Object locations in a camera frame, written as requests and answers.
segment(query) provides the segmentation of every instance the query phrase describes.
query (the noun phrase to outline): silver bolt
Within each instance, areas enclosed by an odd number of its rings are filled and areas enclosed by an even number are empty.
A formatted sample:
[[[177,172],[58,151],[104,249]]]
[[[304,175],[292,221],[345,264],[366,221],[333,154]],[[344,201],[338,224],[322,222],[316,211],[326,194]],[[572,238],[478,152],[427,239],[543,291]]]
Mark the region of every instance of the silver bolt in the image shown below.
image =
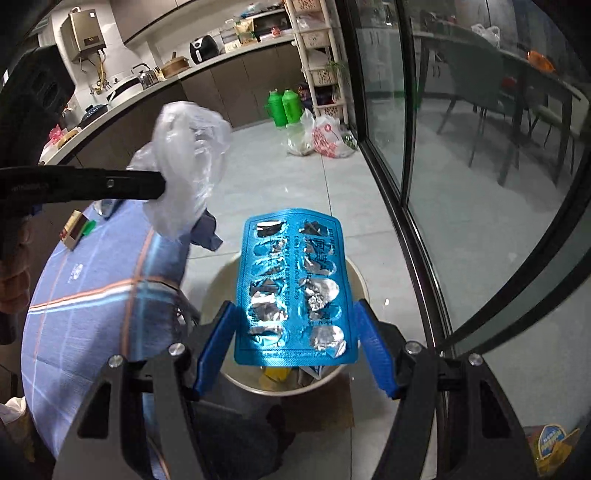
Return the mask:
[[[407,353],[410,355],[416,355],[421,350],[423,350],[423,346],[419,342],[415,342],[414,340],[407,342],[407,344],[404,346],[404,348],[406,349]]]
[[[468,355],[468,361],[470,362],[470,365],[472,365],[473,367],[479,367],[482,365],[482,357],[480,355],[478,355],[478,353],[471,353],[470,355]]]
[[[109,358],[109,366],[111,368],[120,367],[122,363],[123,363],[123,356],[122,355],[113,355],[111,358]]]
[[[172,356],[182,355],[185,351],[185,346],[182,343],[173,343],[168,347],[168,353]]]

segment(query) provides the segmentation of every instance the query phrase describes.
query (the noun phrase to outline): human hand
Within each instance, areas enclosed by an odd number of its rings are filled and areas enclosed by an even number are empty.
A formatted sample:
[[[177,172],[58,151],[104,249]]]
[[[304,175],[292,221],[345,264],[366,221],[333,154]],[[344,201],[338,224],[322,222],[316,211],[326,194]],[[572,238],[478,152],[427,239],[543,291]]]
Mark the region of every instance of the human hand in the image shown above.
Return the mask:
[[[0,262],[0,312],[19,313],[29,305],[29,245],[32,240],[31,222],[25,222],[18,233],[16,253],[8,261]]]

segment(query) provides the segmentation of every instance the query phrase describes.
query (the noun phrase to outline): green bottle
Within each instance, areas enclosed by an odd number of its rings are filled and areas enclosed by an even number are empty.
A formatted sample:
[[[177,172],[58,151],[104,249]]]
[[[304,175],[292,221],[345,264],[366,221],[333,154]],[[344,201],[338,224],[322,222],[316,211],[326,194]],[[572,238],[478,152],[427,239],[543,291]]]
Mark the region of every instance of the green bottle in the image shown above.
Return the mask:
[[[284,127],[287,125],[287,117],[285,116],[285,109],[281,101],[281,95],[277,90],[269,92],[269,99],[265,105],[265,110],[269,116],[274,120],[276,127]]]
[[[293,90],[286,90],[281,100],[283,101],[283,107],[285,107],[287,123],[296,124],[299,122],[301,114],[304,113],[301,109],[300,96]]]

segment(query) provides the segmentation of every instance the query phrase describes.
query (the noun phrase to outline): dining chair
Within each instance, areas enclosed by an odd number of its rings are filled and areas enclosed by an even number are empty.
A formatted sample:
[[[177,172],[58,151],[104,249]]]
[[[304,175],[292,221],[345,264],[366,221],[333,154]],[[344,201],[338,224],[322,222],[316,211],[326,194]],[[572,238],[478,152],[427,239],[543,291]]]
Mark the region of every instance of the dining chair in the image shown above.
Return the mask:
[[[476,136],[468,165],[471,167],[479,138],[484,134],[486,114],[491,111],[513,116],[514,98],[501,89],[504,64],[500,52],[471,30],[454,24],[439,25],[440,32],[450,37],[441,49],[450,67],[456,97],[452,99],[437,134],[440,135],[458,99],[480,108]]]
[[[583,92],[581,92],[574,86],[566,82],[565,86],[571,92],[573,92],[573,110],[570,117],[571,120],[569,138],[569,140],[573,140],[572,154],[570,159],[570,174],[572,175],[574,172],[574,147],[575,143],[580,138],[581,130],[583,128],[585,119],[587,118],[587,115],[589,113],[589,99]],[[546,134],[546,138],[544,140],[545,147],[546,143],[548,142],[548,138],[550,136],[552,128],[560,128],[562,126],[562,103],[559,100],[548,95],[546,102],[539,102],[531,105],[531,111],[535,115],[535,119],[529,131],[530,137],[539,120],[542,120],[544,123],[550,126],[548,128],[548,133]]]

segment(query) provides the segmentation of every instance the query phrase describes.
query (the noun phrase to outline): clear plastic bag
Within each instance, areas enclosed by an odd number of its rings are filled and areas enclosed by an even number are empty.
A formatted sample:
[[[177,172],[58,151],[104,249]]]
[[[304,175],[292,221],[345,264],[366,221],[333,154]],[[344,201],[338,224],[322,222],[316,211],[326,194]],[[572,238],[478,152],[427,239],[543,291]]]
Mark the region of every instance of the clear plastic bag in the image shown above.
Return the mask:
[[[493,25],[488,28],[484,28],[484,26],[480,23],[476,25],[472,25],[471,29],[474,33],[480,35],[484,38],[488,43],[494,45],[497,48],[501,46],[501,29],[496,25]]]
[[[144,204],[154,230],[168,239],[189,233],[222,178],[231,127],[219,113],[191,102],[162,108],[152,141],[138,150],[129,169],[159,171],[166,190]]]
[[[314,122],[312,129],[314,150],[325,157],[343,158],[353,154],[340,133],[340,122],[329,115],[321,115]]]
[[[300,121],[296,124],[287,124],[285,132],[287,134],[283,146],[287,152],[292,155],[303,157],[314,152],[314,143],[312,141],[312,129],[314,128],[314,116],[308,109],[304,110]]]

